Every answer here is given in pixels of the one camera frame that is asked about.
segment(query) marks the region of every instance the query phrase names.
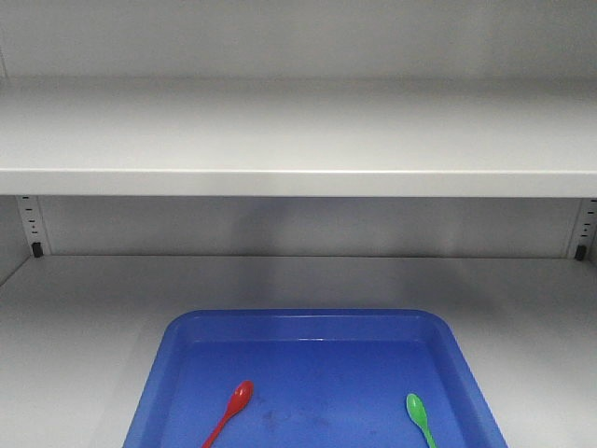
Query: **upper shelf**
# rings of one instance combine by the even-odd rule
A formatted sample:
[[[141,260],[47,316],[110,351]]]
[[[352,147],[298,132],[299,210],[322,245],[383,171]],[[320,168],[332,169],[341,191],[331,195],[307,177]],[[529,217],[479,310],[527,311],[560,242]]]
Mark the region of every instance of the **upper shelf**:
[[[597,195],[597,82],[11,84],[0,194]]]

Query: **shelf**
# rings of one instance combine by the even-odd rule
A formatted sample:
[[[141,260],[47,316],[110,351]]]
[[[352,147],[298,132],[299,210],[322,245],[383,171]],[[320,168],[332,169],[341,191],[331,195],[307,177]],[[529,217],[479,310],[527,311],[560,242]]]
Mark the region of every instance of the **shelf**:
[[[510,446],[591,446],[595,290],[564,259],[29,259],[0,288],[0,445],[120,446],[187,311],[397,307],[451,325]]]
[[[593,197],[596,87],[16,78],[0,194]]]

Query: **stain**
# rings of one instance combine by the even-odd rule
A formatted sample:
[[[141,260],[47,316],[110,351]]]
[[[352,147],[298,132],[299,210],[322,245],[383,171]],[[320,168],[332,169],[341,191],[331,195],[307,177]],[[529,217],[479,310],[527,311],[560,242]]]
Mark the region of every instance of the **stain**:
[[[329,420],[327,420],[324,417],[321,417],[319,415],[316,415],[315,417],[313,417],[311,419],[311,422],[316,426],[316,427],[329,427]]]
[[[275,431],[281,423],[290,420],[291,417],[292,413],[274,410],[267,411],[261,416],[263,425],[268,431]]]

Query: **green spoon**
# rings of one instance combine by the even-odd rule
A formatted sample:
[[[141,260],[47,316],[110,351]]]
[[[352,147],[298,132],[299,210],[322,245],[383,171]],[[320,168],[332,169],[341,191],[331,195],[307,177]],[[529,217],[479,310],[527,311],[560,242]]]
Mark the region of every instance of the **green spoon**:
[[[409,412],[410,420],[421,429],[429,448],[437,448],[436,442],[431,436],[429,425],[427,424],[427,412],[421,399],[415,394],[407,395],[407,411]]]

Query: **gray wall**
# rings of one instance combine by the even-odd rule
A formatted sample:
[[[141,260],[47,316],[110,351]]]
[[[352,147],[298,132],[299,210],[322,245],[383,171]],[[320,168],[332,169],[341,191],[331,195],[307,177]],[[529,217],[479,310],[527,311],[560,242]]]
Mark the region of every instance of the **gray wall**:
[[[579,200],[40,197],[54,255],[564,257]]]
[[[17,201],[0,196],[0,285],[29,257]]]
[[[2,0],[13,76],[595,77],[591,0]]]

